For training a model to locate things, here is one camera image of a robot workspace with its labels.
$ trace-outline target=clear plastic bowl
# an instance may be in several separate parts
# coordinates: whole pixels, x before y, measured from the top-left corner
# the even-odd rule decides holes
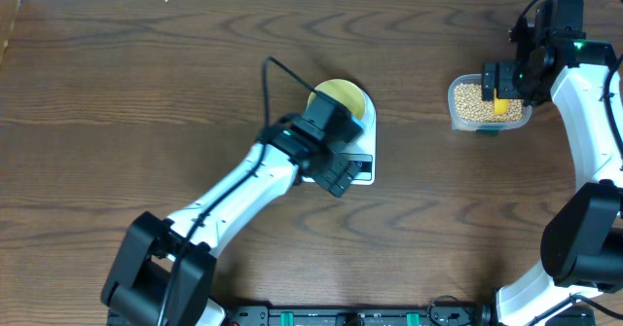
[[[508,130],[511,128],[522,127],[528,122],[532,114],[532,107],[522,107],[522,119],[517,122],[487,123],[470,122],[461,118],[455,104],[455,88],[459,84],[482,84],[482,74],[467,74],[456,78],[448,89],[448,106],[450,107],[450,117],[452,118],[452,129],[454,130]]]

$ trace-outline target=wood grain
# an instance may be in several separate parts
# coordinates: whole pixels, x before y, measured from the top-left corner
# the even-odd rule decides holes
[[[220,260],[214,295],[489,302],[536,263],[574,192],[552,106],[498,137],[450,129],[448,86],[512,57],[506,30],[529,1],[25,0],[0,71],[0,322],[104,323],[99,292],[128,224],[197,198],[247,152],[267,54],[372,95],[378,178],[269,205]],[[590,37],[622,50],[623,7],[586,6]],[[305,91],[270,79],[274,118],[305,107]]]
[[[0,0],[0,64],[2,56],[9,45],[9,36],[18,14],[21,0]]]

